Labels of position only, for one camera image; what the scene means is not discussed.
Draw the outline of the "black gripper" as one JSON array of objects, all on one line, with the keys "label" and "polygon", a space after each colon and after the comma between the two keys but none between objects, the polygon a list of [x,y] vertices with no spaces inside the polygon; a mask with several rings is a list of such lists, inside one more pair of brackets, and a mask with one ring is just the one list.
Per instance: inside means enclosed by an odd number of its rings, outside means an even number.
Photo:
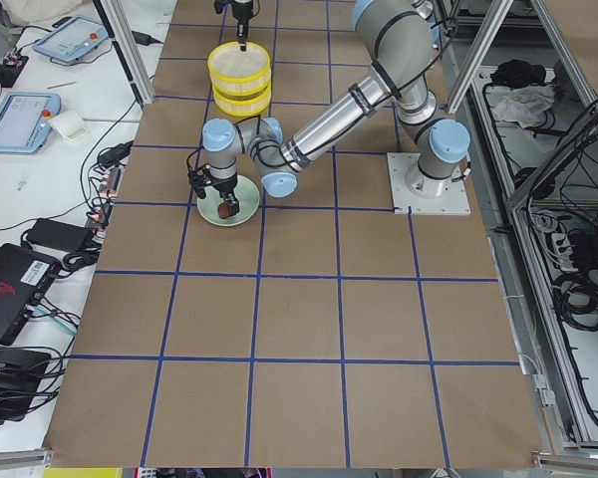
[{"label": "black gripper", "polygon": [[232,2],[232,15],[237,22],[237,37],[239,48],[242,52],[247,49],[247,40],[249,21],[253,17],[252,0],[234,0]]},{"label": "black gripper", "polygon": [[219,205],[226,204],[226,202],[232,203],[237,206],[240,211],[239,200],[234,193],[237,186],[236,174],[233,174],[228,178],[219,178],[211,172],[209,167],[199,167],[195,170],[191,170],[187,176],[193,192],[199,199],[205,199],[206,189],[212,187],[220,195],[218,199]]}]

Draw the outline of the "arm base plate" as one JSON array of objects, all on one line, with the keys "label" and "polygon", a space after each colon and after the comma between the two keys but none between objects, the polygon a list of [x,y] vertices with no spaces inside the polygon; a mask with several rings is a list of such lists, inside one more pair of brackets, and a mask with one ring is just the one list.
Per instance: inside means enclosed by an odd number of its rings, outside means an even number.
[{"label": "arm base plate", "polygon": [[468,216],[471,213],[462,171],[457,164],[449,178],[431,179],[419,170],[419,153],[387,154],[396,214]]}]

